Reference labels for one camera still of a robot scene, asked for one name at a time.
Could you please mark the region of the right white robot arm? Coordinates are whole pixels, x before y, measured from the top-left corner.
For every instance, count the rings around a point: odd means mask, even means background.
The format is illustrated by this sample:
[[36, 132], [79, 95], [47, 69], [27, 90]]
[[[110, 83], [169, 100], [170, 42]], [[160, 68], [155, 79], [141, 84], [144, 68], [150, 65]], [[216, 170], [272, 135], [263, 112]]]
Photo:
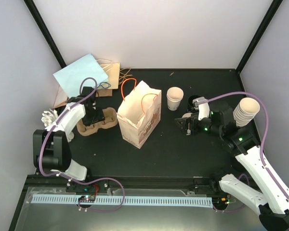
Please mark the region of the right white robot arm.
[[245, 97], [233, 109], [226, 102], [209, 104], [204, 97], [193, 99], [194, 112], [175, 119], [185, 135], [205, 132], [218, 137], [238, 162], [238, 171], [247, 171], [259, 190], [224, 170], [212, 175], [210, 190], [233, 195], [254, 211], [268, 231], [289, 230], [289, 188], [263, 153], [263, 146], [246, 128], [260, 110], [259, 103]]

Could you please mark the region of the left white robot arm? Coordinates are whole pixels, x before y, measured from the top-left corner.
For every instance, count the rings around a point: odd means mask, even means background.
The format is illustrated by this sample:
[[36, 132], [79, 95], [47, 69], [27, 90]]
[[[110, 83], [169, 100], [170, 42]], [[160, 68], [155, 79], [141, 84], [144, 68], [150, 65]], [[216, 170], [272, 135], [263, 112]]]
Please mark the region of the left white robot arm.
[[71, 98], [65, 109], [44, 130], [33, 133], [33, 163], [44, 176], [64, 175], [77, 180], [77, 187], [89, 192], [94, 185], [87, 168], [72, 159], [67, 136], [82, 121], [90, 126], [104, 120], [102, 109], [96, 106], [96, 89], [83, 87], [79, 96]]

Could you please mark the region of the white paper coffee cup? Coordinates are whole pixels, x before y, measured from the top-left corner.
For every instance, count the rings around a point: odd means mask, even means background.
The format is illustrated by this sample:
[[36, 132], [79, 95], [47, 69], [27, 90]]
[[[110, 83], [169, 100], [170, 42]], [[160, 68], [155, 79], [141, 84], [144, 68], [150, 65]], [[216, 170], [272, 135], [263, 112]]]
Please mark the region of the white paper coffee cup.
[[197, 132], [198, 113], [185, 113], [182, 118], [185, 122], [185, 134], [195, 135]]

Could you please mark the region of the cream bear paper bag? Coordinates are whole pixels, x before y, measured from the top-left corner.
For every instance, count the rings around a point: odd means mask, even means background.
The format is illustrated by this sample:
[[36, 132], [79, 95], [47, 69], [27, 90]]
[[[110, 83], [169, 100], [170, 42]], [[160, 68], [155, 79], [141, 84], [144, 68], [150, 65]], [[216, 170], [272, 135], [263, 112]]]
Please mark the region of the cream bear paper bag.
[[128, 78], [121, 84], [123, 101], [117, 111], [122, 138], [141, 148], [161, 119], [162, 90], [149, 87], [144, 81], [135, 82], [132, 91], [125, 95], [124, 84], [135, 78]]

